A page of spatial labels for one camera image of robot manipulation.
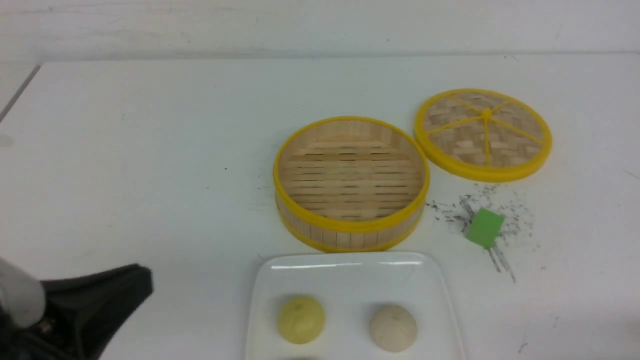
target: yellow spoke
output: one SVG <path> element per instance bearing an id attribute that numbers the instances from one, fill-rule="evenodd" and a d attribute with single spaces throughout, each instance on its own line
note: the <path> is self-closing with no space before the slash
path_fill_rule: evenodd
<path id="1" fill-rule="evenodd" d="M 529 133 L 525 133 L 524 131 L 520 130 L 519 128 L 517 128 L 517 127 L 515 127 L 513 125 L 509 125 L 506 122 L 503 122 L 503 121 L 500 121 L 500 120 L 496 119 L 495 117 L 490 117 L 489 119 L 491 121 L 495 122 L 496 124 L 500 124 L 501 126 L 504 126 L 507 129 L 509 129 L 509 130 L 511 130 L 511 131 L 513 131 L 515 133 L 518 133 L 518 134 L 520 134 L 520 135 L 522 135 L 522 136 L 524 136 L 526 138 L 529 138 L 529 139 L 537 142 L 538 144 L 542 145 L 542 140 L 536 138 L 533 135 L 530 135 Z"/>
<path id="2" fill-rule="evenodd" d="M 449 129 L 450 127 L 454 127 L 454 126 L 458 126 L 458 125 L 461 125 L 461 124 L 465 124 L 467 122 L 472 122 L 474 120 L 480 120 L 481 118 L 482 117 L 480 117 L 480 116 L 474 116 L 474 117 L 467 117 L 467 118 L 461 119 L 461 120 L 456 120 L 454 122 L 448 123 L 447 125 L 443 125 L 443 126 L 440 126 L 440 127 L 436 128 L 434 130 L 428 131 L 427 132 L 427 136 L 429 136 L 429 135 L 431 135 L 433 133 L 437 133 L 438 131 L 442 131 L 444 129 Z"/>
<path id="3" fill-rule="evenodd" d="M 447 97 L 447 99 L 449 99 L 449 100 L 451 100 L 451 101 L 454 101 L 454 102 L 457 102 L 458 104 L 460 104 L 460 105 L 462 105 L 462 106 L 466 107 L 467 109 L 469 109 L 469 110 L 471 110 L 471 111 L 475 111 L 475 112 L 476 112 L 476 113 L 478 113 L 478 114 L 482 113 L 482 110 L 480 110 L 480 109 L 476 108 L 475 106 L 473 106 L 473 105 L 471 105 L 471 104 L 467 104 L 466 102 L 464 102 L 464 101 L 460 100 L 460 99 L 459 99 L 459 98 L 457 98 L 457 97 L 448 96 L 448 97 Z"/>
<path id="4" fill-rule="evenodd" d="M 491 164 L 491 147 L 489 146 L 489 120 L 484 121 L 484 165 L 489 167 Z"/>
<path id="5" fill-rule="evenodd" d="M 495 113 L 496 111 L 502 109 L 503 107 L 505 107 L 505 106 L 507 106 L 509 104 L 511 104 L 511 101 L 505 101 L 502 104 L 500 104 L 500 105 L 494 107 L 493 109 L 491 109 L 491 113 Z"/>

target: white table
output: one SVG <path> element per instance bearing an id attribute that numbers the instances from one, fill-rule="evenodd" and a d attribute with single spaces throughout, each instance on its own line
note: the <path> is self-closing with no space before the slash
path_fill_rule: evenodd
<path id="1" fill-rule="evenodd" d="M 41 278 L 153 269 L 156 292 L 104 360 L 240 359 L 259 265 L 314 252 L 276 213 L 285 138 L 334 115 L 412 131 L 423 100 L 459 87 L 525 101 L 554 150 L 496 188 L 432 166 L 437 209 L 396 249 L 441 264 L 469 359 L 637 359 L 632 54 L 46 63 L 0 124 L 15 140 L 0 149 L 0 254 Z M 508 216 L 499 247 L 515 282 L 461 234 L 464 195 Z"/>
<path id="2" fill-rule="evenodd" d="M 37 71 L 36 65 L 30 61 L 0 62 L 0 121 L 8 112 L 13 97 L 34 71 Z"/>

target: green block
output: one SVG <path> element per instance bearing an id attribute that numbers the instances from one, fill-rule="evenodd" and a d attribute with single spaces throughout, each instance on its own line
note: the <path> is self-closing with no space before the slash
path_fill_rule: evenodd
<path id="1" fill-rule="evenodd" d="M 490 249 L 500 234 L 503 221 L 504 216 L 481 208 L 471 221 L 471 226 L 467 231 L 467 239 L 485 249 Z"/>

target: white plate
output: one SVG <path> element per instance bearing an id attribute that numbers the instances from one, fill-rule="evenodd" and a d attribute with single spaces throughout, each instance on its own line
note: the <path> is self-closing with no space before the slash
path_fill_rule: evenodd
<path id="1" fill-rule="evenodd" d="M 292 295 L 322 304 L 324 330 L 314 341 L 293 345 L 280 337 L 276 319 Z M 416 319 L 418 338 L 390 353 L 369 337 L 369 321 L 383 304 L 404 306 Z M 285 256 L 267 261 L 253 289 L 246 360 L 438 359 L 463 360 L 456 318 L 440 269 L 410 252 Z"/>

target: yellow rim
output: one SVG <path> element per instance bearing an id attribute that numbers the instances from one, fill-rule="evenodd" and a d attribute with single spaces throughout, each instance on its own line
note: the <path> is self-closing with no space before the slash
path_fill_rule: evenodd
<path id="1" fill-rule="evenodd" d="M 308 245 L 316 250 L 320 250 L 322 252 L 370 252 L 370 251 L 384 251 L 384 250 L 388 250 L 391 249 L 392 247 L 398 245 L 399 243 L 401 243 L 404 239 L 407 238 L 407 236 L 409 236 L 409 234 L 411 234 L 413 232 L 413 230 L 415 230 L 415 227 L 418 226 L 418 223 L 420 222 L 420 217 L 422 216 L 422 211 L 424 210 L 424 208 L 422 208 L 420 210 L 420 215 L 418 216 L 418 218 L 416 219 L 416 221 L 409 227 L 409 229 L 407 229 L 407 231 L 403 232 L 402 234 L 400 234 L 397 238 L 393 239 L 392 241 L 386 243 L 386 244 L 382 244 L 380 246 L 377 247 L 371 247 L 371 248 L 367 248 L 367 249 L 344 249 L 341 247 L 333 247 L 333 246 L 329 246 L 329 245 L 325 245 L 316 241 L 311 240 L 310 238 L 307 238 L 306 236 L 302 235 L 298 230 L 295 230 L 293 228 L 293 226 L 291 226 L 291 224 L 289 224 L 289 222 L 287 221 L 287 219 L 284 218 L 284 216 L 282 216 L 282 212 L 280 212 L 280 208 L 278 208 L 278 214 L 280 214 L 280 220 L 282 221 L 282 223 L 284 224 L 284 226 L 287 228 L 287 230 L 289 230 L 289 232 L 296 237 L 296 239 L 302 241 L 305 245 Z"/>
<path id="2" fill-rule="evenodd" d="M 542 129 L 542 132 L 544 134 L 544 139 L 542 141 L 542 148 L 540 149 L 540 152 L 537 155 L 535 155 L 533 159 L 515 167 L 490 168 L 490 167 L 481 167 L 481 166 L 465 163 L 463 161 L 452 158 L 450 155 L 440 150 L 440 148 L 434 145 L 428 138 L 427 132 L 424 128 L 425 116 L 427 115 L 427 111 L 429 110 L 429 108 L 432 105 L 434 105 L 437 101 L 442 99 L 443 97 L 448 97 L 448 96 L 456 95 L 463 92 L 477 92 L 480 94 L 493 95 L 521 106 L 524 110 L 526 110 L 529 114 L 533 116 L 533 118 L 536 120 L 536 122 L 538 123 L 538 125 L 540 125 L 540 128 Z M 460 103 L 466 107 L 473 108 L 473 106 L 469 104 L 463 103 L 461 101 Z M 439 167 L 443 168 L 444 170 L 452 174 L 465 177 L 467 179 L 476 180 L 476 181 L 486 181 L 489 183 L 502 183 L 506 181 L 514 181 L 514 180 L 525 178 L 535 173 L 536 171 L 538 171 L 538 169 L 542 167 L 542 165 L 545 163 L 545 161 L 549 157 L 549 154 L 551 153 L 551 148 L 552 148 L 551 131 L 549 130 L 547 123 L 542 119 L 542 117 L 538 113 L 536 113 L 532 108 L 530 108 L 528 105 L 526 105 L 524 102 L 518 99 L 514 99 L 510 96 L 501 94 L 499 92 L 493 92 L 489 90 L 466 88 L 466 89 L 449 90 L 449 91 L 437 94 L 431 97 L 429 100 L 427 100 L 424 104 L 422 104 L 422 106 L 420 107 L 420 110 L 418 110 L 418 114 L 416 114 L 415 116 L 414 126 L 415 126 L 415 137 L 420 143 L 422 150 L 424 150 L 429 160 L 433 161 L 434 164 L 438 165 Z"/>
<path id="3" fill-rule="evenodd" d="M 289 196 L 289 194 L 287 194 L 287 192 L 284 190 L 284 187 L 280 182 L 278 164 L 280 163 L 282 152 L 287 147 L 287 145 L 293 139 L 295 139 L 298 135 L 310 129 L 311 127 L 319 126 L 328 122 L 343 121 L 343 120 L 366 121 L 366 122 L 372 122 L 380 126 L 388 127 L 398 132 L 407 140 L 409 140 L 409 142 L 418 150 L 418 153 L 420 154 L 420 158 L 424 164 L 425 179 L 424 179 L 424 183 L 422 184 L 422 188 L 418 193 L 418 196 L 416 196 L 416 198 L 413 201 L 411 201 L 411 203 L 409 203 L 409 205 L 407 205 L 404 209 L 399 210 L 398 212 L 393 213 L 387 217 L 379 218 L 376 220 L 367 220 L 367 221 L 358 221 L 358 222 L 336 220 L 332 218 L 322 217 L 318 214 L 312 213 L 311 211 L 303 208 L 302 206 L 298 205 L 295 201 L 293 201 L 293 199 Z M 415 210 L 418 209 L 418 207 L 420 207 L 421 205 L 424 205 L 424 199 L 426 198 L 427 189 L 429 188 L 429 165 L 427 162 L 427 158 L 425 157 L 424 153 L 420 148 L 420 145 L 407 133 L 405 133 L 404 131 L 398 129 L 393 125 L 387 124 L 386 122 L 382 122 L 380 120 L 370 119 L 367 117 L 352 117 L 352 116 L 332 117 L 329 119 L 324 119 L 324 120 L 314 122 L 312 124 L 309 124 L 303 127 L 302 129 L 293 133 L 293 135 L 291 135 L 287 139 L 287 141 L 284 142 L 284 144 L 280 148 L 280 151 L 278 151 L 278 154 L 276 155 L 276 160 L 273 163 L 273 184 L 275 185 L 276 193 L 280 196 L 286 208 L 291 212 L 292 215 L 295 215 L 300 220 L 304 220 L 305 222 L 308 222 L 310 224 L 316 225 L 318 227 L 322 227 L 323 229 L 338 231 L 341 233 L 365 233 L 370 231 L 386 229 L 389 227 L 393 227 L 397 224 L 400 224 L 402 221 L 406 220 L 409 216 L 411 216 L 411 214 L 413 214 Z"/>

